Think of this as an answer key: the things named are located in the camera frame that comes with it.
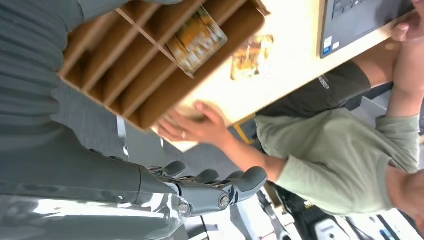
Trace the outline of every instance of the screw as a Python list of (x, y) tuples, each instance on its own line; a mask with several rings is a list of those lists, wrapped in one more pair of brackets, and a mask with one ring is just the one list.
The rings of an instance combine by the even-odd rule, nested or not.
[(219, 206), (223, 209), (227, 208), (229, 204), (230, 204), (230, 199), (228, 198), (227, 195), (222, 196), (221, 199), (219, 200)]
[(189, 206), (186, 204), (182, 204), (178, 207), (178, 211), (182, 214), (186, 214), (189, 212)]

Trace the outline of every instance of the wrist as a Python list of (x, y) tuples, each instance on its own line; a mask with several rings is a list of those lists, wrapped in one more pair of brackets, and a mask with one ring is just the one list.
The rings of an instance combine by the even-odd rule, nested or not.
[(213, 143), (217, 148), (224, 150), (227, 146), (232, 145), (232, 142), (236, 138), (231, 134), (230, 131), (226, 130), (219, 139)]

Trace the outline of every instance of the laptop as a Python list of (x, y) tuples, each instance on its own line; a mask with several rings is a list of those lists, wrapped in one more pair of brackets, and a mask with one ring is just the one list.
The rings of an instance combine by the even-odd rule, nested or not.
[(413, 9), (411, 0), (326, 0), (321, 59)]

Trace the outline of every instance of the sticker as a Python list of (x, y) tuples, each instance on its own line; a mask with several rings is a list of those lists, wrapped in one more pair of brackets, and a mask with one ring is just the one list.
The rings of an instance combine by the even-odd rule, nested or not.
[(329, 54), (330, 52), (331, 52), (331, 47), (329, 46), (329, 47), (324, 48), (323, 54), (326, 55), (326, 54)]
[(336, 50), (336, 49), (338, 49), (339, 47), (340, 47), (340, 42), (338, 41), (338, 42), (334, 43), (334, 45), (332, 46), (332, 49), (333, 49), (333, 50)]
[(327, 39), (324, 41), (324, 48), (331, 47), (331, 43), (332, 43), (332, 41), (333, 41), (333, 36), (331, 36), (331, 37), (327, 38)]

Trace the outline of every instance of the black shorts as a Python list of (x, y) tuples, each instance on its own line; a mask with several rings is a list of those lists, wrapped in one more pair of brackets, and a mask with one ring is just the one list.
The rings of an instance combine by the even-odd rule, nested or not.
[(346, 102), (371, 89), (364, 72), (347, 62), (260, 110), (267, 117), (312, 118), (342, 108)]

